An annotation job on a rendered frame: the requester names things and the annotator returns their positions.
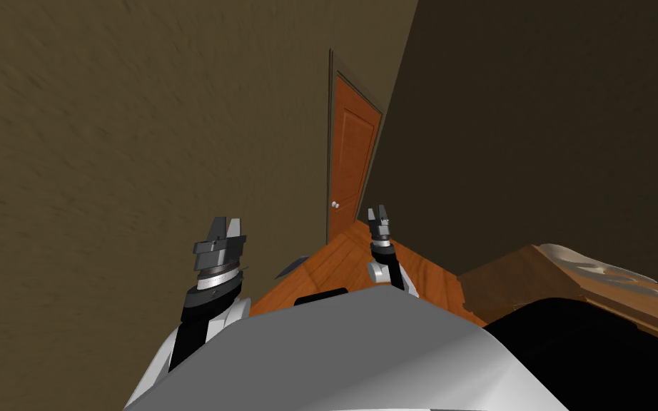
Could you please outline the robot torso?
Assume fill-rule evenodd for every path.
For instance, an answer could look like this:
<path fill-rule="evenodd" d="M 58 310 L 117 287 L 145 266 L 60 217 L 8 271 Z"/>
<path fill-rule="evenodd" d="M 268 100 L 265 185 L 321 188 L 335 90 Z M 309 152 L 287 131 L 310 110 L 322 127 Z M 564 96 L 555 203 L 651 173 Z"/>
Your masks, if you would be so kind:
<path fill-rule="evenodd" d="M 478 325 L 389 285 L 258 316 L 247 302 L 124 411 L 567 411 Z"/>

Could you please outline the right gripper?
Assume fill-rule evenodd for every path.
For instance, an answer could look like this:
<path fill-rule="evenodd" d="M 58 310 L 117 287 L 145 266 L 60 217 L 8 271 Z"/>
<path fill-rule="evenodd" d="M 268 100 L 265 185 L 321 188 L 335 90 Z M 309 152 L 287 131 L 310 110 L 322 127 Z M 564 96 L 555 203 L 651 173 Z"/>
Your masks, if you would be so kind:
<path fill-rule="evenodd" d="M 368 209 L 368 225 L 372 240 L 390 239 L 389 217 L 383 204 L 378 205 L 377 216 L 373 208 Z"/>

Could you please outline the orange wooden door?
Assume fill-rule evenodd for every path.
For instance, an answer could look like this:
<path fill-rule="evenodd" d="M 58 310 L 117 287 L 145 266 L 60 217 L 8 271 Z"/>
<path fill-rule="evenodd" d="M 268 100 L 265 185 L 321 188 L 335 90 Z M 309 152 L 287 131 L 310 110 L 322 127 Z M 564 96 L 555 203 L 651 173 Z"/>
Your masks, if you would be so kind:
<path fill-rule="evenodd" d="M 382 114 L 342 76 L 335 77 L 329 239 L 356 219 Z M 336 201 L 339 208 L 333 208 Z"/>

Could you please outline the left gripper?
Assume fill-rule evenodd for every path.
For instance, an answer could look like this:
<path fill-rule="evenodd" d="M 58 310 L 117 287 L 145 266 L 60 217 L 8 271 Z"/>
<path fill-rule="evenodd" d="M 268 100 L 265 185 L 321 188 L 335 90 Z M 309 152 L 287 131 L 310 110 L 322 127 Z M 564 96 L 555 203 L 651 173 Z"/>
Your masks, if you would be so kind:
<path fill-rule="evenodd" d="M 206 271 L 228 265 L 239 267 L 243 246 L 247 240 L 241 235 L 241 219 L 231 218 L 227 228 L 227 217 L 215 217 L 208 233 L 208 240 L 197 242 L 193 247 L 196 255 L 193 269 Z"/>

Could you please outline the brown wooden furniture piece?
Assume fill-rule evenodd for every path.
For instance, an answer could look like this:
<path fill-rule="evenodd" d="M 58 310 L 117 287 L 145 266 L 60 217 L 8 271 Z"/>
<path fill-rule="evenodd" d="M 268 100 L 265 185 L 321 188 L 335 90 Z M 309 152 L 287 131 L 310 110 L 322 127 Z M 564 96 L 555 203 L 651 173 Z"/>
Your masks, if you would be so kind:
<path fill-rule="evenodd" d="M 555 244 L 526 245 L 459 276 L 464 307 L 491 323 L 544 298 L 591 303 L 658 337 L 658 282 Z"/>

